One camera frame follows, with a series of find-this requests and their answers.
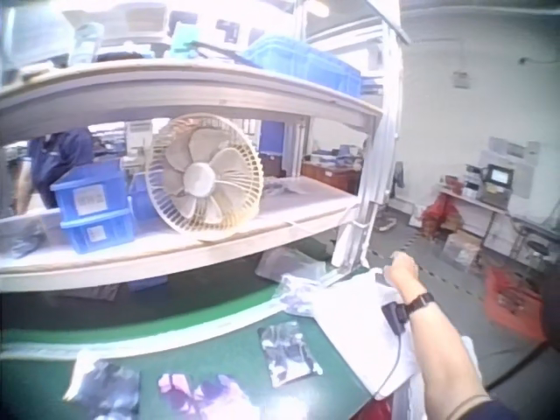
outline wrist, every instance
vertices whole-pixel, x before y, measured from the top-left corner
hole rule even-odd
[[[397,289],[401,294],[402,301],[406,305],[428,291],[425,286],[417,280],[409,280],[405,284],[397,286]]]

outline white metal shelf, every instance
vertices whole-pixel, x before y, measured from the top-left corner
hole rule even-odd
[[[371,133],[382,112],[327,87],[207,61],[127,60],[53,70],[0,93],[0,146],[74,127],[214,112],[295,123],[321,117]]]
[[[0,291],[54,291],[123,283],[221,263],[336,228],[354,219],[356,196],[318,181],[285,178],[301,193],[265,196],[259,215],[238,234],[204,243],[161,220],[139,226],[136,239],[79,255],[68,245],[47,246],[21,259],[0,260]]]

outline label on bin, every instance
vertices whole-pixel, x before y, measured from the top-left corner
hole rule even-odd
[[[76,205],[76,213],[86,216],[107,210],[107,201],[103,185],[89,185],[73,190],[73,202]]]
[[[105,229],[102,225],[88,227],[86,229],[86,232],[90,242],[99,242],[107,239],[107,236],[105,235]]]

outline fan guard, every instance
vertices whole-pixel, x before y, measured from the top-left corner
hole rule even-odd
[[[217,241],[258,214],[263,167],[233,122],[189,114],[170,120],[154,137],[146,184],[153,206],[170,227],[201,241]]]

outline machine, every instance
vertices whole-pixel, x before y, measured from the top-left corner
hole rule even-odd
[[[489,164],[482,172],[478,199],[490,206],[508,209],[514,183],[514,170]]]

